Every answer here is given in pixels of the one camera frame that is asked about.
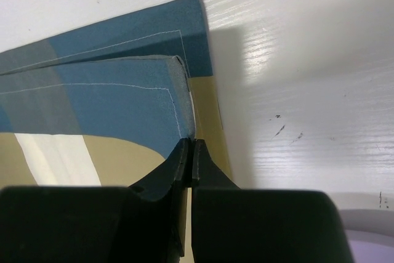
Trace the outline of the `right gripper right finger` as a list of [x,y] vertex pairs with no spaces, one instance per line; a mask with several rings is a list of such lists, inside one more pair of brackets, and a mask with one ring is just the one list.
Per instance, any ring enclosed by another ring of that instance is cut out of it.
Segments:
[[194,148],[191,247],[195,262],[352,262],[339,212],[327,194],[241,189]]

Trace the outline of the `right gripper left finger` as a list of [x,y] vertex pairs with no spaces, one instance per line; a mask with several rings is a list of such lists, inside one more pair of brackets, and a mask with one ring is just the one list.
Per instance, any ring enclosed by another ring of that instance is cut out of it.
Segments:
[[190,141],[128,187],[1,190],[2,262],[178,262]]

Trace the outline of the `blue tan white placemat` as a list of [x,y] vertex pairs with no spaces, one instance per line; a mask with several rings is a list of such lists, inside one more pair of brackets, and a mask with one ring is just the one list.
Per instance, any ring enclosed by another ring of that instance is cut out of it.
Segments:
[[1,190],[128,187],[197,140],[231,174],[203,0],[175,0],[1,54]]

